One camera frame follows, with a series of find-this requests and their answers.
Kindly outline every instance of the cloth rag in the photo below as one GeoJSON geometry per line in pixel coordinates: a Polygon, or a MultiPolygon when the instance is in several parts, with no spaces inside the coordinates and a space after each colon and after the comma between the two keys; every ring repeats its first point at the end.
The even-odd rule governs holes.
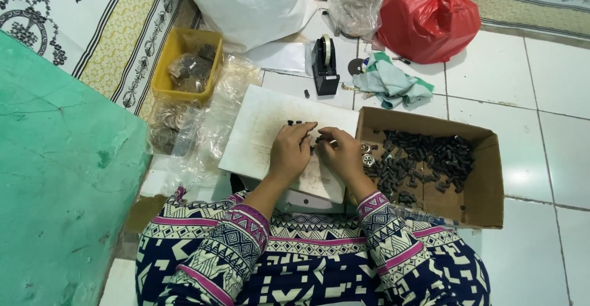
{"type": "Polygon", "coordinates": [[[352,84],[359,91],[375,93],[386,109],[393,109],[400,103],[408,106],[422,98],[431,98],[434,90],[432,84],[395,67],[383,51],[371,53],[366,72],[352,76],[352,84]]]}

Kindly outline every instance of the white tile floor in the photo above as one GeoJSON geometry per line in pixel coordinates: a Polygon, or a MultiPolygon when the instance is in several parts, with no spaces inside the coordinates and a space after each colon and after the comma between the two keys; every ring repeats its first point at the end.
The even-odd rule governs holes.
{"type": "MultiPolygon", "coordinates": [[[[303,30],[308,38],[327,32],[320,13],[303,30]]],[[[356,40],[336,39],[343,81],[350,78],[348,62],[366,58],[370,48],[356,40]]],[[[404,72],[435,85],[430,102],[396,110],[482,126],[498,134],[508,196],[505,227],[460,231],[486,264],[495,305],[588,304],[588,61],[588,50],[491,32],[480,32],[446,65],[394,61],[404,72]]],[[[346,109],[380,105],[375,98],[364,100],[362,94],[341,89],[334,97],[317,98],[313,80],[268,71],[262,86],[300,97],[307,89],[310,99],[346,109]]]]}

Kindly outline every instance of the cardboard box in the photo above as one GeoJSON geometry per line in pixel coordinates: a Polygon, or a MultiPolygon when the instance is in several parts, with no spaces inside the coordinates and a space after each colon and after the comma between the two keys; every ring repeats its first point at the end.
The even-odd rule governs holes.
{"type": "MultiPolygon", "coordinates": [[[[418,183],[417,189],[405,184],[399,190],[407,190],[417,198],[418,207],[434,216],[450,219],[463,227],[501,229],[504,216],[504,184],[498,136],[489,129],[479,128],[454,121],[425,117],[417,114],[363,107],[360,110],[356,138],[361,142],[379,145],[373,151],[375,159],[380,159],[385,134],[383,130],[402,130],[432,136],[460,135],[473,147],[474,168],[465,181],[464,191],[455,193],[454,186],[441,193],[435,183],[418,183]]],[[[420,162],[417,169],[423,168],[430,174],[426,163],[420,162]]]]}

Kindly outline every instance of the tape roll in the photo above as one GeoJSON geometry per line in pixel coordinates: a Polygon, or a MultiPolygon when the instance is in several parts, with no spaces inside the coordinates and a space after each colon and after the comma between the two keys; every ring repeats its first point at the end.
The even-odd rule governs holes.
{"type": "Polygon", "coordinates": [[[332,57],[332,42],[330,41],[330,37],[328,34],[324,34],[321,36],[324,39],[324,66],[330,65],[330,58],[332,57]]]}

